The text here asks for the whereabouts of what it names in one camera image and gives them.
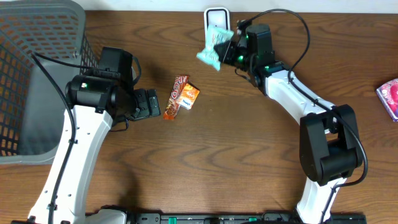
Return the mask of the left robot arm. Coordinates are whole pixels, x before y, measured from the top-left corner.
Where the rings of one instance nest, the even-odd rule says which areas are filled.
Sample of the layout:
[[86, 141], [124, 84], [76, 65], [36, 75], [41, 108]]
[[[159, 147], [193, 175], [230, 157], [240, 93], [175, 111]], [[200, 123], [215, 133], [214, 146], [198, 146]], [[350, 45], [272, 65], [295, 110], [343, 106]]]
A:
[[65, 105], [63, 131], [44, 189], [31, 208], [28, 223], [89, 223], [86, 195], [101, 145], [111, 128], [160, 114], [155, 90], [134, 89], [138, 59], [105, 47], [97, 67], [85, 67], [62, 91], [34, 53], [36, 67], [47, 77]]

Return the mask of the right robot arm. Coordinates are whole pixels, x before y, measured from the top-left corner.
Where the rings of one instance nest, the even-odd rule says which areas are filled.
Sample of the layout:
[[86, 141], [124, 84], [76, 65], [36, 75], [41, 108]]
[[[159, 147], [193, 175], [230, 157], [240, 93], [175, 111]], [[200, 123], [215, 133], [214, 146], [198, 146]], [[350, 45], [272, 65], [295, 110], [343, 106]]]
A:
[[276, 60], [267, 24], [242, 21], [240, 25], [243, 31], [238, 40], [222, 40], [213, 49], [221, 63], [247, 72], [252, 85], [298, 123], [300, 164], [307, 179], [292, 218], [301, 223], [328, 223], [339, 189], [362, 182], [367, 174], [347, 181], [356, 168], [368, 166], [354, 110], [320, 98], [291, 67]]

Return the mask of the purple red liner pack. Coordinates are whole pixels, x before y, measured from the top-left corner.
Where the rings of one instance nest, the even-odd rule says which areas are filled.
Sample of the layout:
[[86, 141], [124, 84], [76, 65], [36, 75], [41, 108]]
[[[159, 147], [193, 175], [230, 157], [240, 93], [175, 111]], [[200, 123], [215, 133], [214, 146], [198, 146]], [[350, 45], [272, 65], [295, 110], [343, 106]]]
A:
[[384, 83], [376, 89], [376, 95], [380, 99], [393, 122], [397, 122], [397, 88], [398, 81], [395, 78]]

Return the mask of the orange chocolate bar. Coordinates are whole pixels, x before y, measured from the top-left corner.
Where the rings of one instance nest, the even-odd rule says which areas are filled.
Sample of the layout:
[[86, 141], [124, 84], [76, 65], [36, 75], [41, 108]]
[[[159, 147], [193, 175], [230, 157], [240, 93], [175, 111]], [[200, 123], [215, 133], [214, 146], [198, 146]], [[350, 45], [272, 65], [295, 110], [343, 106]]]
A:
[[188, 78], [189, 78], [188, 75], [180, 75], [175, 77], [173, 89], [170, 94], [167, 106], [165, 108], [163, 119], [173, 120], [176, 117], [180, 108], [180, 105], [177, 103], [177, 100], [181, 95], [184, 86], [188, 83]]

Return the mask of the orange tissue pack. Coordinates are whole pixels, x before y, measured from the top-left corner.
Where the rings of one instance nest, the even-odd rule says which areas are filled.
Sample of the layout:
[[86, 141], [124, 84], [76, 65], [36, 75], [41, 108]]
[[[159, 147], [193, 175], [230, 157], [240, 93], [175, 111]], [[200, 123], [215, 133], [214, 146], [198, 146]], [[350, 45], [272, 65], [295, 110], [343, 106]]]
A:
[[194, 87], [193, 85], [187, 83], [179, 98], [177, 99], [177, 104], [187, 110], [192, 109], [195, 100], [197, 99], [200, 90]]

